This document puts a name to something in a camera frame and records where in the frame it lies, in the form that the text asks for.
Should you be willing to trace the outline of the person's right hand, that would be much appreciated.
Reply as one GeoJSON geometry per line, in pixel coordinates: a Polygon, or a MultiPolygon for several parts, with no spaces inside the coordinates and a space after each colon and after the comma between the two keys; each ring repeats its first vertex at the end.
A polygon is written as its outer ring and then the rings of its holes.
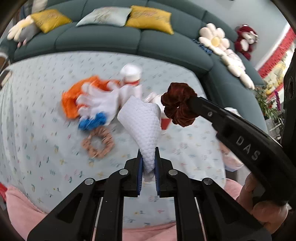
{"type": "Polygon", "coordinates": [[[250,173],[236,201],[255,217],[271,234],[275,233],[288,215],[288,207],[278,206],[271,201],[253,204],[252,194],[259,185],[254,175],[250,173]]]}

